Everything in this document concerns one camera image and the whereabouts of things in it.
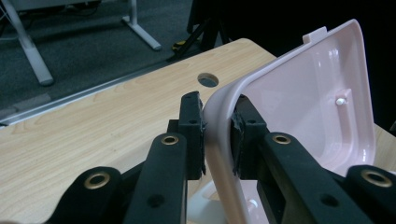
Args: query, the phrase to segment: white plastic tray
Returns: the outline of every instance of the white plastic tray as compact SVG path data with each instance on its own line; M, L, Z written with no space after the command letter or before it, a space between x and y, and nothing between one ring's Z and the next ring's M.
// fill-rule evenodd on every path
M374 121L361 28L351 20L216 91L204 108L206 159L229 223L267 222L257 181L233 175L230 117L245 94L270 132L296 137L321 166L345 175L373 164Z

